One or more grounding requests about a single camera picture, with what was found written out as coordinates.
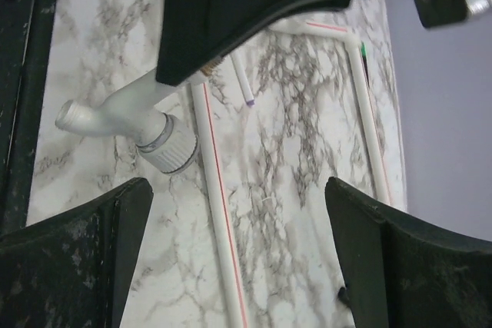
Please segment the white plastic water faucet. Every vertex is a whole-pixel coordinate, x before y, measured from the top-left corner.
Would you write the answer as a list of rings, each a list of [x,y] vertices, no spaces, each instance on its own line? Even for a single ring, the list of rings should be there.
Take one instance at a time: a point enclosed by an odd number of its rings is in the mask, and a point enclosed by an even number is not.
[[[158,83],[155,70],[151,70],[109,95],[96,108],[67,101],[55,126],[82,137],[130,138],[148,163],[163,174],[178,174],[196,158],[197,136],[177,117],[155,108],[177,90]]]

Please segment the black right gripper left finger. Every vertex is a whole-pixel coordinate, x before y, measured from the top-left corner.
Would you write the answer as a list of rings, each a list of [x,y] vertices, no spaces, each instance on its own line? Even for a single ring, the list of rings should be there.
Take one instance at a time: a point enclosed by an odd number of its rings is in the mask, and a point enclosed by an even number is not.
[[[1,238],[3,327],[118,327],[153,200],[134,178]]]

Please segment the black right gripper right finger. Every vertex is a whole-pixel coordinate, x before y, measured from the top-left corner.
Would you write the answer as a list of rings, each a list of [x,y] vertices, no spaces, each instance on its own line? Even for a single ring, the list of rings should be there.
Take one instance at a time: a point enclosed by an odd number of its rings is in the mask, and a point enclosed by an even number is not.
[[[336,177],[325,186],[356,327],[489,327],[491,243],[397,210]]]

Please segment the white pipe frame with fittings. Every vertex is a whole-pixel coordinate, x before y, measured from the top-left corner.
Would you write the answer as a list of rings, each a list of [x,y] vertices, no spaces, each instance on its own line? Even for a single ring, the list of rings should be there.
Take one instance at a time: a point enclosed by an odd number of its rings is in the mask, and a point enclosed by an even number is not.
[[[312,35],[333,38],[344,43],[354,81],[357,106],[361,113],[364,136],[369,153],[377,199],[390,204],[391,189],[377,133],[376,112],[370,89],[365,81],[361,59],[361,38],[347,28],[316,22],[299,22],[284,19],[274,23],[270,30],[289,35]],[[191,86],[195,120],[198,127],[199,144],[204,165],[204,176],[208,192],[218,259],[224,287],[225,303],[231,327],[249,327],[248,306],[245,302],[239,256],[235,243],[234,227],[230,221],[228,200],[221,176],[221,158],[214,135],[214,118],[208,91],[208,78],[222,63],[219,57],[201,68],[204,81]]]

